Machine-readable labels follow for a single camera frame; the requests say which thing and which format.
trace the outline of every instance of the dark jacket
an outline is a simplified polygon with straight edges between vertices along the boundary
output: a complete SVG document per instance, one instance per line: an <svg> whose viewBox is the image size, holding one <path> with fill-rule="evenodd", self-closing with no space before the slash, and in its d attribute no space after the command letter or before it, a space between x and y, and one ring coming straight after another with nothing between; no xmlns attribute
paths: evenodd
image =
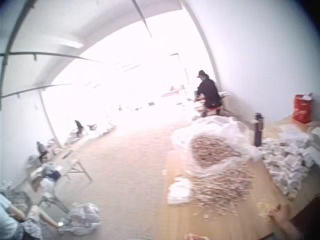
<svg viewBox="0 0 320 240"><path fill-rule="evenodd" d="M200 83L196 95L199 97L201 94L205 97L204 105L206 107L216 108L221 106L221 97L213 80L206 79Z"/></svg>

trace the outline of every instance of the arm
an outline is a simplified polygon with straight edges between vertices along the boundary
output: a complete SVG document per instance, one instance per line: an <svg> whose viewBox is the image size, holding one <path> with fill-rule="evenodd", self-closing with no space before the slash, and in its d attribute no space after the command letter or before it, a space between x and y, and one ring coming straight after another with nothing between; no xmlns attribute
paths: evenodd
<svg viewBox="0 0 320 240"><path fill-rule="evenodd" d="M202 83L200 83L200 85L199 85L199 87L198 87L198 90L196 91L196 95L195 95L195 98L194 98L194 102L197 102L198 100L199 100L199 97L200 97L200 95L202 94L202 87L203 86L203 84Z"/></svg>
<svg viewBox="0 0 320 240"><path fill-rule="evenodd" d="M272 209L269 212L269 216L279 225L290 240L301 239L301 233L290 222L290 211L288 205L278 205L276 209Z"/></svg>
<svg viewBox="0 0 320 240"><path fill-rule="evenodd" d="M13 217L15 220L17 221L25 220L25 214L15 206L10 205L6 210L9 213L9 215Z"/></svg>
<svg viewBox="0 0 320 240"><path fill-rule="evenodd" d="M37 205L33 205L28 213L28 218L35 219L39 221L39 218L44 221L46 224L49 224L50 226L54 227L55 229L58 229L58 224L49 217L40 207Z"/></svg>

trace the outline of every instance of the patterned cloth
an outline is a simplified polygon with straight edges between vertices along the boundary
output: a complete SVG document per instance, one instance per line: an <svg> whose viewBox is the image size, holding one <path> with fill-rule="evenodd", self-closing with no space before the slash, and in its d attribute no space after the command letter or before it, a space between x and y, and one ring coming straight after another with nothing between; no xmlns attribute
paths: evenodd
<svg viewBox="0 0 320 240"><path fill-rule="evenodd" d="M40 222L28 218L19 223L15 234L9 240L43 240Z"/></svg>

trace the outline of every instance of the red container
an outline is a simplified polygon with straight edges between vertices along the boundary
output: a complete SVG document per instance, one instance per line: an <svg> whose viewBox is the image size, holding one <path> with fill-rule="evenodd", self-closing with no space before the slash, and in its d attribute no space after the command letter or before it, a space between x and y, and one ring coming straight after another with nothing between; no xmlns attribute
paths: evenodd
<svg viewBox="0 0 320 240"><path fill-rule="evenodd" d="M292 118L302 124L307 124L311 122L312 100L304 100L303 96L301 94L295 95Z"/></svg>

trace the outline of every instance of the bottle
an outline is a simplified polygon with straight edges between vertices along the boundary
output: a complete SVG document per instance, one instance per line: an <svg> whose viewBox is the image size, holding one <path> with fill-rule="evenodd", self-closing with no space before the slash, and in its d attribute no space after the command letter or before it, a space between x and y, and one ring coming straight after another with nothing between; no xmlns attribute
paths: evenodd
<svg viewBox="0 0 320 240"><path fill-rule="evenodd" d="M254 145L256 147L261 146L262 143L262 131L264 129L264 117L261 113L257 112L254 118Z"/></svg>

